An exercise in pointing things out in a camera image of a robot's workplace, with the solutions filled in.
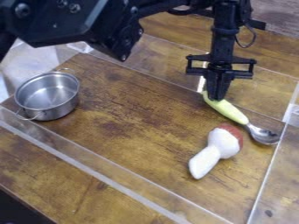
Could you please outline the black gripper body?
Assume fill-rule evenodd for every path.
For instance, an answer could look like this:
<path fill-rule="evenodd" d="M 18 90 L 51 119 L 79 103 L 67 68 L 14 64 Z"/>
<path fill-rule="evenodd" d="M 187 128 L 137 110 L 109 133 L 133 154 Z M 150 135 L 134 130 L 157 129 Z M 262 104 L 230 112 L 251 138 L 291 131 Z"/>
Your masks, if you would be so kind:
<path fill-rule="evenodd" d="M 258 61 L 255 59 L 245 59 L 238 56 L 233 57 L 233 61 L 217 61 L 211 60 L 210 54 L 203 55 L 189 55 L 187 59 L 187 67 L 186 67 L 186 74 L 187 75 L 197 75 L 206 77 L 209 72 L 222 72 L 225 74 L 231 74 L 234 79 L 251 79 L 254 76 L 254 67 Z M 207 62 L 209 65 L 206 67 L 195 67 L 193 65 L 194 61 Z M 249 65 L 247 70 L 235 70 L 233 65 Z"/>

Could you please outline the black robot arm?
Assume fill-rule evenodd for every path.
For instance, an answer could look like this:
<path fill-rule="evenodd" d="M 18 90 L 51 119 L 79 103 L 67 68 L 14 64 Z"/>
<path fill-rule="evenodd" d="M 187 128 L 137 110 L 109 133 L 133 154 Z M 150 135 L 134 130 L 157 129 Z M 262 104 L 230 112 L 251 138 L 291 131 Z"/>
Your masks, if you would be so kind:
<path fill-rule="evenodd" d="M 0 61 L 15 41 L 55 46 L 83 41 L 118 60 L 127 60 L 145 29 L 139 20 L 161 12 L 178 16 L 211 12 L 210 52 L 190 55 L 186 73 L 206 79 L 211 100 L 226 97 L 235 79 L 250 79 L 254 59 L 234 55 L 242 26 L 251 26 L 250 0 L 0 0 Z"/>

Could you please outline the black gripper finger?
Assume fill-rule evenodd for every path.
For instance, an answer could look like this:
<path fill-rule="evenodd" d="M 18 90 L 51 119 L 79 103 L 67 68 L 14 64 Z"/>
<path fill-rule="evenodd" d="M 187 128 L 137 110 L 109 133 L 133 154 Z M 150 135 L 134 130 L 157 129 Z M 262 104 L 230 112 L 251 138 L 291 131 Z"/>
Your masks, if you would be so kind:
<path fill-rule="evenodd" d="M 226 97 L 226 94 L 229 92 L 229 89 L 230 89 L 230 84 L 231 82 L 234 81 L 235 79 L 235 75 L 234 73 L 223 73 L 222 74 L 222 77 L 221 77 L 221 91 L 219 91 L 219 98 L 223 100 L 225 97 Z"/>
<path fill-rule="evenodd" d="M 213 101 L 221 100 L 221 94 L 219 94 L 219 75 L 214 73 L 213 71 L 209 71 L 207 76 L 207 92 L 209 97 Z"/>

